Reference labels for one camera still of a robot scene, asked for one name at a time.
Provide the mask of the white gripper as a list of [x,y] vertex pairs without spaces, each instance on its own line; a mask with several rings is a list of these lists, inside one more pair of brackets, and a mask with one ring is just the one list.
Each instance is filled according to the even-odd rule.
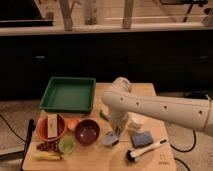
[[110,125],[115,134],[121,134],[125,129],[129,115],[127,113],[112,113],[109,117]]

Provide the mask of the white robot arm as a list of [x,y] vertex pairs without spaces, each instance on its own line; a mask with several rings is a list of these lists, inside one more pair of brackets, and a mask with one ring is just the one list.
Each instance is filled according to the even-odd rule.
[[124,77],[117,78],[102,94],[114,127],[126,124],[128,113],[148,116],[213,137],[213,101],[165,96],[139,96]]

